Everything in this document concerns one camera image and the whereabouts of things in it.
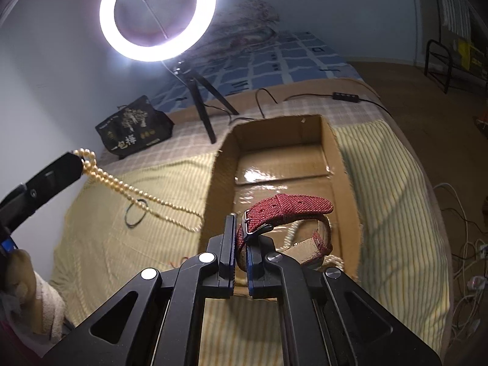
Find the gloved left hand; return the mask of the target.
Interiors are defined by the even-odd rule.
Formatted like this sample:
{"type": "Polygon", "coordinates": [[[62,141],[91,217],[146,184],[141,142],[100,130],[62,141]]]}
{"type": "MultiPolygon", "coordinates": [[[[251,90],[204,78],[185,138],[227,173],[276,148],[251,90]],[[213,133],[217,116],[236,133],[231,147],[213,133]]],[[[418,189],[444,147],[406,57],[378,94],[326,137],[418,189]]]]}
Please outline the gloved left hand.
{"type": "Polygon", "coordinates": [[[1,320],[15,338],[44,356],[63,337],[65,302],[32,267],[30,255],[15,249],[1,273],[1,320]]]}

